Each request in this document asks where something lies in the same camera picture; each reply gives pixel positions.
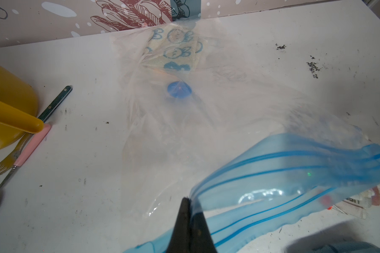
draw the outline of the yellow container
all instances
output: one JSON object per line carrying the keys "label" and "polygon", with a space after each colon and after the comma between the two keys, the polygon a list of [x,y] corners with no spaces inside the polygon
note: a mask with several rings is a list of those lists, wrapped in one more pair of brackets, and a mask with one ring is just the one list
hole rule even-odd
{"label": "yellow container", "polygon": [[42,121],[35,118],[37,112],[38,97],[32,87],[0,66],[0,149],[15,142],[24,131],[42,130]]}

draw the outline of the wrapped plastic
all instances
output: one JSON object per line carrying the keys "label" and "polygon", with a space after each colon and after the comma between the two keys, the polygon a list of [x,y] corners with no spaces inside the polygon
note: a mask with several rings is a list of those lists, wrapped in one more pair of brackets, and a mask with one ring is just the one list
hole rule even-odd
{"label": "wrapped plastic", "polygon": [[[169,43],[173,29],[183,32]],[[161,42],[152,41],[155,34]],[[203,44],[201,51],[186,34]],[[163,253],[186,195],[193,214],[211,210],[207,222],[218,252],[234,253],[380,183],[380,146],[249,69],[218,20],[142,29],[113,43],[132,67],[123,71],[130,134],[121,244],[140,246],[127,252]]]}

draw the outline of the dark stain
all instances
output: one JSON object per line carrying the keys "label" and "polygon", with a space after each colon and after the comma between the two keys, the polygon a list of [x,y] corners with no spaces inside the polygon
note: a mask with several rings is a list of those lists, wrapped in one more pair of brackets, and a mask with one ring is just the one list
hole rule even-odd
{"label": "dark stain", "polygon": [[285,48],[286,48],[286,45],[282,45],[282,46],[277,47],[276,50],[285,49]]}
{"label": "dark stain", "polygon": [[315,73],[315,71],[320,71],[321,69],[317,67],[317,63],[314,63],[314,62],[307,62],[308,66],[309,66],[309,70],[311,71],[312,73],[312,76],[314,78],[317,78],[318,79],[318,74]]}
{"label": "dark stain", "polygon": [[376,126],[379,126],[379,124],[377,123],[375,117],[372,116],[372,119],[375,121]]}

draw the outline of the pink utensil handle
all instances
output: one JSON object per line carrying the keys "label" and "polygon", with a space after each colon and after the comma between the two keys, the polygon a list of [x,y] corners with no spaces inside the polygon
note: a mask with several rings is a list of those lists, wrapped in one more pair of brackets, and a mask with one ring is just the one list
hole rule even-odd
{"label": "pink utensil handle", "polygon": [[30,142],[25,146],[25,148],[21,152],[20,156],[17,158],[17,160],[15,160],[14,166],[20,167],[24,164],[24,162],[30,157],[32,152],[34,152],[36,147],[41,143],[41,141],[44,139],[44,137],[50,129],[50,124],[44,124],[44,129],[42,129],[42,131],[40,131],[39,133],[34,134]]}

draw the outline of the white tabletop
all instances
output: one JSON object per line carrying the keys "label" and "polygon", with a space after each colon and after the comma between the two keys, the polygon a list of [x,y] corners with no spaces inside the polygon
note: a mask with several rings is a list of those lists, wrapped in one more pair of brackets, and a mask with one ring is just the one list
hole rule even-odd
{"label": "white tabletop", "polygon": [[[256,71],[308,94],[380,144],[380,20],[361,0],[219,18]],[[5,187],[0,252],[122,252],[122,148],[127,138],[110,34],[0,48],[0,65],[29,83],[41,111],[74,90],[53,127]],[[276,50],[285,45],[284,50]],[[318,79],[308,69],[312,57]],[[0,150],[0,161],[14,145]],[[297,252],[356,239],[380,246],[380,206],[366,220],[322,211],[261,236],[241,252]]]}

